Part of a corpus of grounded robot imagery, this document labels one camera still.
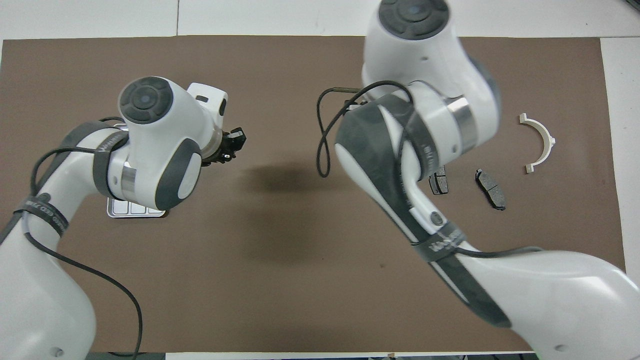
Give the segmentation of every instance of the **brown surface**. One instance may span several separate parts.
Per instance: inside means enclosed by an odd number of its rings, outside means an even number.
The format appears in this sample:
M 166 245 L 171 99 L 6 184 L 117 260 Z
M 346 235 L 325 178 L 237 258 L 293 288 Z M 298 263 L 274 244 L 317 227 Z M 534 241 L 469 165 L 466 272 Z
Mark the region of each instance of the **brown surface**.
M 431 197 L 483 250 L 522 245 L 593 254 L 623 266 L 604 73 L 597 39 L 466 38 L 502 88 L 486 145 L 447 166 Z M 129 81 L 158 75 L 229 94 L 225 129 L 248 135 L 238 159 L 202 171 L 164 219 L 113 220 L 90 197 L 60 251 L 121 280 L 140 300 L 144 351 L 523 350 L 448 290 L 337 159 L 315 173 L 317 95 L 359 86 L 360 37 L 9 40 L 0 73 L 0 213 L 27 194 L 33 162 L 74 126 L 115 115 Z M 329 95 L 324 114 L 344 97 Z M 526 112 L 557 139 L 518 124 Z M 492 209 L 474 182 L 507 197 Z M 423 189 L 430 193 L 428 184 Z M 127 351 L 134 309 L 108 283 L 68 268 L 95 307 L 93 351 Z

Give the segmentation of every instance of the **wire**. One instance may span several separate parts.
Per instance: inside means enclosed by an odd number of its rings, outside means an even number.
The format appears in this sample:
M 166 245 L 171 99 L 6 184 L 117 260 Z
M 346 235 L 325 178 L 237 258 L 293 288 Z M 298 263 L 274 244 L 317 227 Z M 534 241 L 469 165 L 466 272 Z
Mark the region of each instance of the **wire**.
M 135 353 L 133 354 L 123 354 L 121 352 L 108 352 L 109 354 L 113 355 L 113 356 L 117 356 L 117 357 L 132 357 Z M 146 354 L 146 352 L 138 352 L 138 355 L 144 355 Z
M 454 252 L 470 256 L 472 258 L 483 258 L 483 259 L 493 259 L 493 258 L 504 258 L 505 256 L 517 255 L 517 254 L 528 254 L 530 252 L 539 252 L 544 251 L 545 249 L 537 246 L 525 246 L 519 247 L 517 249 L 504 250 L 504 251 L 496 251 L 496 252 L 483 252 L 483 251 L 472 251 L 463 249 L 461 247 L 456 247 Z
M 136 342 L 136 350 L 133 352 L 133 355 L 132 355 L 132 360 L 135 360 L 139 354 L 140 343 L 142 342 L 142 309 L 140 308 L 140 303 L 138 303 L 138 300 L 136 299 L 136 297 L 123 284 L 120 284 L 117 280 L 110 277 L 109 275 L 103 272 L 100 272 L 92 267 L 79 263 L 73 259 L 69 259 L 68 257 L 49 249 L 48 247 L 42 245 L 38 240 L 34 239 L 34 237 L 29 232 L 29 224 L 27 222 L 28 214 L 29 213 L 27 213 L 26 211 L 22 212 L 22 232 L 24 233 L 24 236 L 27 238 L 27 240 L 29 240 L 29 242 L 33 246 L 35 246 L 38 250 L 45 252 L 56 259 L 59 259 L 60 261 L 64 261 L 69 265 L 75 266 L 86 272 L 90 272 L 93 275 L 97 275 L 109 281 L 111 284 L 115 285 L 118 289 L 122 290 L 129 297 L 129 299 L 131 299 L 131 302 L 133 302 L 134 306 L 136 307 L 136 312 L 138 313 L 138 340 Z
M 72 152 L 72 151 L 77 151 L 77 152 L 87 152 L 90 154 L 95 154 L 95 149 L 87 149 L 86 147 L 59 147 L 57 149 L 53 149 L 49 152 L 47 152 L 46 154 L 44 154 L 43 156 L 40 157 L 40 159 L 38 159 L 38 161 L 36 161 L 36 164 L 33 165 L 33 170 L 31 171 L 31 180 L 30 180 L 30 188 L 31 188 L 31 196 L 36 196 L 38 195 L 38 191 L 40 189 L 38 189 L 38 186 L 36 185 L 37 181 L 36 178 L 38 177 L 38 169 L 40 168 L 40 166 L 42 165 L 42 163 L 51 155 L 53 154 L 59 154 L 61 152 Z
M 40 191 L 40 189 L 38 189 L 38 186 L 36 185 L 36 178 L 38 177 L 38 169 L 40 168 L 40 166 L 42 165 L 42 163 L 51 155 L 53 154 L 59 154 L 61 152 L 85 152 L 85 153 L 90 153 L 90 154 L 95 154 L 95 149 L 88 149 L 86 147 L 59 147 L 57 149 L 53 149 L 49 152 L 47 152 L 46 154 L 44 154 L 43 156 L 40 157 L 40 159 L 38 159 L 38 161 L 36 161 L 33 170 L 31 171 L 31 179 L 30 179 L 30 187 L 31 187 L 31 195 L 32 196 L 37 196 L 38 192 Z M 133 302 L 134 306 L 136 307 L 136 312 L 138 314 L 138 339 L 136 341 L 136 349 L 133 352 L 133 354 L 130 356 L 132 358 L 132 360 L 136 360 L 136 358 L 138 357 L 139 350 L 140 350 L 140 344 L 142 343 L 142 310 L 140 308 L 140 303 L 138 303 L 138 300 L 136 299 L 136 297 L 133 295 L 133 293 L 131 293 L 131 291 L 129 291 L 129 289 L 127 289 L 124 285 L 120 284 L 118 281 L 116 281 L 114 278 L 110 277 L 109 275 L 102 273 L 92 267 L 86 266 L 82 263 L 79 263 L 73 259 L 70 259 L 62 254 L 59 254 L 51 249 L 49 249 L 48 247 L 42 245 L 38 240 L 36 240 L 31 233 L 29 232 L 29 224 L 27 222 L 27 217 L 28 217 L 28 213 L 26 211 L 22 212 L 22 232 L 24 233 L 24 236 L 27 238 L 27 240 L 33 245 L 35 246 L 38 250 L 47 253 L 50 256 L 53 256 L 56 259 L 59 259 L 60 261 L 63 261 L 69 265 L 75 266 L 77 268 L 80 268 L 86 272 L 90 272 L 91 274 L 97 275 L 107 281 L 109 281 L 111 284 L 115 285 L 118 289 L 122 290 L 131 300 L 131 302 Z
M 316 103 L 316 115 L 318 117 L 318 126 L 320 127 L 320 132 L 324 133 L 324 126 L 322 123 L 322 116 L 320 115 L 320 103 L 322 102 L 323 97 L 326 94 L 329 94 L 330 92 L 341 92 L 341 93 L 348 93 L 348 94 L 357 94 L 358 91 L 360 89 L 357 88 L 329 88 L 326 89 L 325 91 L 323 91 L 320 96 L 318 97 L 318 101 Z M 322 146 L 324 147 L 324 151 L 326 153 L 326 158 L 329 159 L 329 144 L 327 144 L 326 142 L 326 137 L 324 137 L 322 140 Z M 327 164 L 327 172 L 329 171 L 330 165 Z
M 320 139 L 320 142 L 319 142 L 318 148 L 317 148 L 317 152 L 316 152 L 316 169 L 318 171 L 318 174 L 321 177 L 329 176 L 329 172 L 331 171 L 331 158 L 329 157 L 328 144 L 326 142 L 326 137 L 329 134 L 329 131 L 331 131 L 331 128 L 335 125 L 335 123 L 338 121 L 338 119 L 340 119 L 340 117 L 343 116 L 347 112 L 347 109 L 349 108 L 349 106 L 351 106 L 359 97 L 363 96 L 369 90 L 371 90 L 373 88 L 377 88 L 379 86 L 383 86 L 383 85 L 391 85 L 391 86 L 395 86 L 395 87 L 399 88 L 400 90 L 402 90 L 407 95 L 409 103 L 413 104 L 413 96 L 411 95 L 411 92 L 409 92 L 409 89 L 407 89 L 406 86 L 404 86 L 404 85 L 402 85 L 400 83 L 397 83 L 395 81 L 389 81 L 389 80 L 377 81 L 377 82 L 375 82 L 373 84 L 370 84 L 370 85 L 367 85 L 367 86 L 363 87 L 354 96 L 352 96 L 352 98 L 350 98 L 348 101 L 345 102 L 344 106 L 340 109 L 340 111 L 338 111 L 338 114 L 336 114 L 334 116 L 334 118 L 331 120 L 331 122 L 329 122 L 329 124 L 327 125 L 326 129 L 324 131 L 322 131 L 322 138 Z M 322 148 L 323 147 L 326 147 L 326 152 L 325 152 L 326 153 L 326 172 L 322 170 L 321 165 L 320 165 L 320 157 L 321 157 L 321 153 L 322 153 Z

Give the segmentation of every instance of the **gray strap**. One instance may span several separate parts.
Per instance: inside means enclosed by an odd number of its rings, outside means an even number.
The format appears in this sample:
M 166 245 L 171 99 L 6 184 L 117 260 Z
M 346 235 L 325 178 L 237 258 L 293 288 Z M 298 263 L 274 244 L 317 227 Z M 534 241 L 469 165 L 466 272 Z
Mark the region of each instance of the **gray strap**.
M 452 222 L 446 223 L 437 233 L 419 239 L 412 245 L 424 261 L 430 263 L 446 258 L 456 250 L 456 247 L 467 239 L 467 236 Z
M 404 127 L 403 133 L 420 161 L 419 180 L 435 173 L 440 166 L 438 149 L 431 137 L 431 132 L 413 105 L 395 95 L 381 97 L 378 102 Z
M 22 204 L 18 206 L 14 213 L 20 213 L 22 211 L 34 214 L 42 220 L 45 220 L 47 224 L 51 225 L 51 227 L 53 227 L 60 236 L 62 236 L 69 227 L 69 221 L 67 221 L 67 218 L 65 218 L 65 216 L 62 215 L 55 206 L 39 197 L 27 197 L 22 201 Z
M 129 133 L 127 131 L 112 133 L 96 148 L 95 154 L 93 155 L 93 183 L 95 187 L 104 196 L 116 200 L 122 199 L 113 195 L 111 189 L 109 189 L 107 180 L 109 162 L 111 160 L 111 153 L 126 144 L 127 141 L 129 141 Z

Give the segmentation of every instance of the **white semicircular part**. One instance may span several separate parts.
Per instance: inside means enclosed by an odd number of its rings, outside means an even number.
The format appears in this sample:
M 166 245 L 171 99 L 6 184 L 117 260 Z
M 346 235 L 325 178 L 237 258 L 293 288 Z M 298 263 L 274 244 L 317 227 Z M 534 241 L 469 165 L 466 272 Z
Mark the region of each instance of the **white semicircular part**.
M 542 136 L 542 141 L 544 142 L 544 149 L 542 150 L 542 155 L 540 155 L 540 158 L 536 162 L 526 164 L 525 166 L 527 174 L 530 174 L 534 171 L 534 167 L 542 164 L 549 157 L 551 148 L 556 144 L 556 139 L 551 136 L 549 130 L 547 130 L 547 128 L 543 124 L 540 124 L 540 122 L 533 119 L 528 119 L 526 113 L 520 114 L 520 123 L 529 125 L 535 130 L 538 130 L 540 136 Z
M 191 155 L 191 161 L 189 161 L 187 170 L 184 172 L 184 177 L 182 178 L 182 182 L 178 188 L 178 197 L 180 199 L 186 199 L 193 191 L 193 188 L 196 186 L 196 182 L 198 181 L 198 175 L 200 175 L 201 164 L 202 159 L 200 158 L 200 155 L 194 152 Z

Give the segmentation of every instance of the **gray joint cover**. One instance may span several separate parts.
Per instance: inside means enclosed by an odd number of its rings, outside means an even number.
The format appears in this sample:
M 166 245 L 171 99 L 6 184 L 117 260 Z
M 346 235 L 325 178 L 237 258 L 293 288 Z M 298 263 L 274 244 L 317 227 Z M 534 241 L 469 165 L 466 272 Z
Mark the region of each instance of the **gray joint cover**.
M 169 112 L 173 92 L 167 80 L 149 76 L 129 84 L 120 96 L 120 111 L 127 120 L 149 124 Z
M 383 0 L 378 17 L 391 34 L 423 40 L 444 29 L 449 21 L 449 8 L 444 0 Z

